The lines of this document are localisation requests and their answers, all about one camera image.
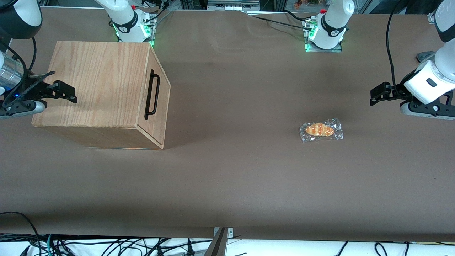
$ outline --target brown table surface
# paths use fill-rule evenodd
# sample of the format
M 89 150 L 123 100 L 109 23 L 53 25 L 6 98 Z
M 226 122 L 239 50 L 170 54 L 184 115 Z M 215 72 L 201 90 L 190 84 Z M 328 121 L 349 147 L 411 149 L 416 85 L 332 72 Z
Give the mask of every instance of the brown table surface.
M 298 22 L 285 14 L 264 15 Z M 166 149 L 85 148 L 0 122 L 0 211 L 40 233 L 243 238 L 455 240 L 454 122 L 369 106 L 390 81 L 387 15 L 354 15 L 343 53 L 304 51 L 299 29 L 241 12 L 175 11 L 155 51 L 171 82 Z M 57 40 L 114 41 L 100 9 L 44 8 L 33 71 Z M 424 15 L 397 15 L 397 80 L 438 49 Z M 12 47 L 28 63 L 31 40 Z M 339 118 L 345 139 L 302 143 L 304 122 Z M 0 232 L 31 232 L 3 216 Z

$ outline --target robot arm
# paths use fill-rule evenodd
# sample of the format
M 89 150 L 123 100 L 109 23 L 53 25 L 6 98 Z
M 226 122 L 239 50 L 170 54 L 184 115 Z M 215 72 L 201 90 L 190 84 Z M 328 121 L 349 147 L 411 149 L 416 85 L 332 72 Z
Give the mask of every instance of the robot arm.
M 124 42 L 152 39 L 150 26 L 156 18 L 129 5 L 127 0 L 95 0 L 109 14 L 119 37 Z M 30 39 L 41 28 L 42 15 L 37 0 L 9 0 L 0 6 L 0 37 Z M 43 112 L 43 98 L 63 98 L 77 103 L 75 89 L 62 82 L 47 84 L 42 80 L 52 73 L 36 75 L 23 62 L 0 52 L 0 119 Z
M 0 6 L 0 37 L 30 39 L 37 34 L 41 22 L 41 10 L 36 0 L 10 0 Z M 43 98 L 63 98 L 77 103 L 73 87 L 62 81 L 43 82 L 53 73 L 36 75 L 22 60 L 19 62 L 0 52 L 0 95 L 3 95 L 0 119 L 43 112 L 47 106 Z
M 451 105 L 455 89 L 455 0 L 444 0 L 436 10 L 435 25 L 444 45 L 423 60 L 395 87 L 384 82 L 371 90 L 370 105 L 384 100 L 405 100 L 406 115 L 454 120 Z M 446 102 L 440 97 L 446 96 Z
M 132 7 L 127 0 L 95 0 L 109 14 L 119 41 L 146 42 L 152 40 L 149 27 L 156 23 L 150 13 Z

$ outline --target wrapped pastry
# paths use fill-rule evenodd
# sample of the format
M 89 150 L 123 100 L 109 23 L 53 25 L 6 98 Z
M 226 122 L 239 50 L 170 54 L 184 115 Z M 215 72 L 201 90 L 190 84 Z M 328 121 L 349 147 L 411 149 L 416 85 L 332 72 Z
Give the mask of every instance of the wrapped pastry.
M 323 123 L 315 123 L 312 124 L 308 127 L 306 127 L 305 132 L 307 132 L 310 135 L 313 136 L 332 136 L 335 132 L 332 128 L 329 126 L 323 124 Z
M 338 118 L 322 122 L 304 123 L 300 127 L 300 138 L 303 142 L 343 139 L 343 130 Z

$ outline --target bread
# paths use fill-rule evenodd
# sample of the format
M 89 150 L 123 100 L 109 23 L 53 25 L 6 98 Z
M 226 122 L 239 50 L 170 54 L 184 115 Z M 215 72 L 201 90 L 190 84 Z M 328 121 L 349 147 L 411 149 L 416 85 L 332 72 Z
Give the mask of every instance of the bread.
M 315 123 L 306 127 L 305 132 L 313 136 L 332 136 L 335 132 L 331 127 L 323 123 Z

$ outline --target wooden box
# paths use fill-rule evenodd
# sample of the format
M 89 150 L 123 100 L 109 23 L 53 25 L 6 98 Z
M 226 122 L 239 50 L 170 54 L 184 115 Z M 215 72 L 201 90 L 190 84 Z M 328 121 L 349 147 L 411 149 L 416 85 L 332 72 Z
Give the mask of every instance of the wooden box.
M 171 87 L 150 44 L 59 41 L 51 70 L 45 81 L 75 87 L 78 103 L 47 100 L 34 126 L 87 147 L 163 149 Z

